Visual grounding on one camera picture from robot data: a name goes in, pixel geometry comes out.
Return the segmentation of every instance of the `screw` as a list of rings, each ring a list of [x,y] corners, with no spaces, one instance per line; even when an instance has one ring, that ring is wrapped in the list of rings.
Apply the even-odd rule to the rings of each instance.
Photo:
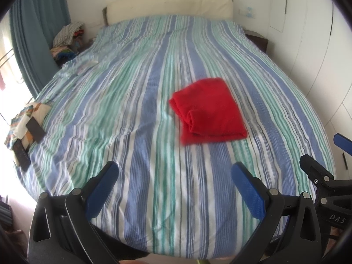
[[[278,191],[277,189],[270,189],[270,190],[269,190],[269,193],[270,193],[271,195],[278,195],[278,194],[279,194],[279,191]]]
[[[304,198],[310,198],[310,194],[306,191],[303,192],[303,197]]]
[[[40,198],[46,198],[47,196],[48,196],[47,192],[42,192],[39,197]]]
[[[75,188],[72,190],[72,194],[73,195],[79,195],[81,193],[81,189],[80,188]]]

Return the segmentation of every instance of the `pile of clothes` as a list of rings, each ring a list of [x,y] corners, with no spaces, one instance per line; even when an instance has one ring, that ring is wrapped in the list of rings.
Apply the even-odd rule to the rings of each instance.
[[[64,26],[55,36],[50,51],[60,68],[79,53],[79,48],[83,45],[83,25],[82,22],[71,23]]]

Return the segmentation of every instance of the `folded red towel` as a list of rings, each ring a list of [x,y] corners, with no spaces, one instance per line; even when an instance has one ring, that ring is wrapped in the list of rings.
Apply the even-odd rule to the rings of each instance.
[[[181,142],[224,142],[247,137],[241,113],[221,78],[199,80],[169,100],[182,121]]]

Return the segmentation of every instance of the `headboard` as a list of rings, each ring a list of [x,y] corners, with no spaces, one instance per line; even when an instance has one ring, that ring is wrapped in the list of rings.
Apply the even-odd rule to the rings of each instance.
[[[233,19],[232,0],[115,0],[103,9],[105,25],[152,15],[190,15]]]

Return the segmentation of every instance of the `blue striped bedding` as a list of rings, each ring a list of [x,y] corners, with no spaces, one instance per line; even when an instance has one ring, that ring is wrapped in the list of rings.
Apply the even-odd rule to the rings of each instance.
[[[184,147],[168,100],[209,77],[227,83],[248,138]],[[92,222],[144,251],[198,259],[237,253],[257,225],[231,181],[237,161],[288,195],[314,195],[301,155],[334,172],[309,102],[232,21],[153,16],[106,27],[37,102],[52,109],[47,135],[30,148],[32,165],[18,170],[24,187],[34,199],[66,194],[117,162],[119,179]]]

